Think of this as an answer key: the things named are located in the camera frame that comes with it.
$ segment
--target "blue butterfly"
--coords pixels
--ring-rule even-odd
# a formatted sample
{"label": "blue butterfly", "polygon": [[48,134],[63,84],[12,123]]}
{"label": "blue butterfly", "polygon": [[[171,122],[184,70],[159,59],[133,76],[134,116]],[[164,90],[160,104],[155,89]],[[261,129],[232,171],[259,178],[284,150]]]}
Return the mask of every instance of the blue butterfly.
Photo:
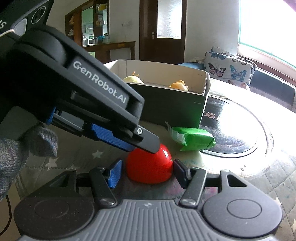
{"label": "blue butterfly", "polygon": [[236,80],[237,78],[239,78],[240,81],[244,81],[244,77],[246,77],[246,70],[241,71],[240,73],[237,72],[237,70],[235,69],[235,67],[233,65],[230,66],[230,71],[232,73],[231,78],[233,80]]}
{"label": "blue butterfly", "polygon": [[219,54],[219,53],[211,53],[210,52],[210,54],[211,54],[211,57],[212,58],[219,58],[219,59],[221,59],[221,60],[224,60],[225,59],[225,56],[224,55],[222,55],[222,54]]}

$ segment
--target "bright window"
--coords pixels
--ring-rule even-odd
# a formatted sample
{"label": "bright window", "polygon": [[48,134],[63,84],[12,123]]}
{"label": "bright window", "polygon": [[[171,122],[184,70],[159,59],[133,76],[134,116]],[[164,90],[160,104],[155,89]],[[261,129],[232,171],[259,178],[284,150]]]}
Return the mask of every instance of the bright window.
{"label": "bright window", "polygon": [[240,0],[239,43],[296,67],[296,12],[283,0]]}
{"label": "bright window", "polygon": [[182,0],[157,1],[157,37],[181,39]]}

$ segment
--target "wooden door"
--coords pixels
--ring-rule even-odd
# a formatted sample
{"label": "wooden door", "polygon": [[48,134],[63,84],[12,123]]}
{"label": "wooden door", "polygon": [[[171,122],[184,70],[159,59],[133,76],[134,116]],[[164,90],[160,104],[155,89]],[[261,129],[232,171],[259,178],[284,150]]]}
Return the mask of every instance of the wooden door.
{"label": "wooden door", "polygon": [[186,0],[140,0],[140,60],[184,61]]}

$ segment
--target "star pattern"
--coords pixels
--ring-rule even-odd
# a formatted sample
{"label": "star pattern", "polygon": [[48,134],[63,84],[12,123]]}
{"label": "star pattern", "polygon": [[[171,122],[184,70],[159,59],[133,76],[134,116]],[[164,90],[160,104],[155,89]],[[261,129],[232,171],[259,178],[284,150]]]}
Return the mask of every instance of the star pattern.
{"label": "star pattern", "polygon": [[49,162],[45,165],[47,167],[47,171],[49,171],[51,168],[53,167],[57,167],[56,161],[57,161],[58,157],[53,159],[53,158],[49,158]]}
{"label": "star pattern", "polygon": [[101,155],[103,154],[103,152],[99,152],[99,150],[97,150],[95,153],[93,153],[93,157],[95,158],[101,158]]}
{"label": "star pattern", "polygon": [[80,167],[76,167],[76,166],[74,166],[74,164],[72,164],[72,166],[70,166],[69,168],[66,168],[66,170],[77,170],[79,168]]}

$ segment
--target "onion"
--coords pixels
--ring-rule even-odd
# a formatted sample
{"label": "onion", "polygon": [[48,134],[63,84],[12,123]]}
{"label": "onion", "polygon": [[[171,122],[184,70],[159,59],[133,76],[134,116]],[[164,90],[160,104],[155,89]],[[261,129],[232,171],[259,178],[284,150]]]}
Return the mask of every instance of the onion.
{"label": "onion", "polygon": [[125,77],[123,80],[125,82],[133,82],[133,83],[144,84],[143,81],[139,77],[136,77],[136,76],[133,76],[133,75]]}
{"label": "onion", "polygon": [[187,86],[185,86],[185,82],[183,80],[179,80],[179,81],[171,84],[169,87],[173,88],[173,89],[188,91],[188,88],[187,88]]}

